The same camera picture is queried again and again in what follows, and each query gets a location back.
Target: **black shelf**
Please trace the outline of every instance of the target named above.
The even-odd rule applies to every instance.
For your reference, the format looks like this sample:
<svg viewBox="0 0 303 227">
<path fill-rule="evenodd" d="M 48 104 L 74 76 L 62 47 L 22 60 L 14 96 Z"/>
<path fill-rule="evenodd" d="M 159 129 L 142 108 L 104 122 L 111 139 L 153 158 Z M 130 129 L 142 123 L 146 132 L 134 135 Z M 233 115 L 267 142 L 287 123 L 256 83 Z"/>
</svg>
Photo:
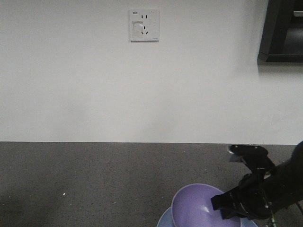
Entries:
<svg viewBox="0 0 303 227">
<path fill-rule="evenodd" d="M 269 0 L 258 58 L 266 62 L 303 62 L 303 0 Z"/>
</svg>

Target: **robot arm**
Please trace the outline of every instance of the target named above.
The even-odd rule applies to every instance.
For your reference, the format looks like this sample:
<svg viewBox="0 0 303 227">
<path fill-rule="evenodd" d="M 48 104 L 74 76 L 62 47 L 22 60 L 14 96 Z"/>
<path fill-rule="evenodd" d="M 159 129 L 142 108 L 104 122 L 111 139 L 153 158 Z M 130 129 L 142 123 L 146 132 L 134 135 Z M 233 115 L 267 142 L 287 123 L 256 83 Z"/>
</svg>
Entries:
<svg viewBox="0 0 303 227">
<path fill-rule="evenodd" d="M 267 150 L 259 146 L 232 145 L 232 162 L 243 162 L 251 174 L 239 186 L 214 196 L 214 210 L 220 209 L 223 219 L 234 216 L 267 219 L 278 210 L 303 200 L 303 141 L 289 160 L 275 166 Z"/>
</svg>

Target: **gray table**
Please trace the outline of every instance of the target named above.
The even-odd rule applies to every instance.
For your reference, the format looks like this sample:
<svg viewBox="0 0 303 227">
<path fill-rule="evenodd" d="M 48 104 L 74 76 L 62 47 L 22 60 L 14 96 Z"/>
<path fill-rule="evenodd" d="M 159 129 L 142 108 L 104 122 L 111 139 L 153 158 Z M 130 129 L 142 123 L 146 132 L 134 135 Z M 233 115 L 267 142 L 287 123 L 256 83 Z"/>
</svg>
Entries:
<svg viewBox="0 0 303 227">
<path fill-rule="evenodd" d="M 2 227 L 155 227 L 182 186 L 206 183 L 223 191 L 237 186 L 249 170 L 229 163 L 226 147 L 2 142 Z M 294 148 L 265 147 L 275 164 L 288 159 Z M 294 205 L 276 218 L 279 227 L 303 223 Z"/>
</svg>

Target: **socket plate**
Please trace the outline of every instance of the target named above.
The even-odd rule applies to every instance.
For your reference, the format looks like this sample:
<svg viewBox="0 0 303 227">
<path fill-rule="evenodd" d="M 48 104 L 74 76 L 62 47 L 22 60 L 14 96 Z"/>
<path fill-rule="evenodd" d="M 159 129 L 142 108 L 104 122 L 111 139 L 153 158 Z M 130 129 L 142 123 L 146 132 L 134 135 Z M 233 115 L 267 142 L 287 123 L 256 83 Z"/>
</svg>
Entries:
<svg viewBox="0 0 303 227">
<path fill-rule="evenodd" d="M 157 9 L 129 10 L 131 41 L 159 41 L 160 14 Z"/>
</svg>

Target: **wire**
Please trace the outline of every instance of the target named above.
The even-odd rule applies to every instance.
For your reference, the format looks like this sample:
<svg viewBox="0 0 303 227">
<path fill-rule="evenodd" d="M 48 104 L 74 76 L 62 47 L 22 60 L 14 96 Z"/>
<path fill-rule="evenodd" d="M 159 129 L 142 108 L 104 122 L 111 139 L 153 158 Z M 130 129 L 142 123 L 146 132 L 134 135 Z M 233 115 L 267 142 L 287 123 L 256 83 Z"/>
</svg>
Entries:
<svg viewBox="0 0 303 227">
<path fill-rule="evenodd" d="M 298 202 L 296 202 L 296 205 L 298 206 L 300 212 L 301 212 L 302 215 L 303 215 L 303 208 L 302 208 L 302 206 L 301 206 Z"/>
</svg>

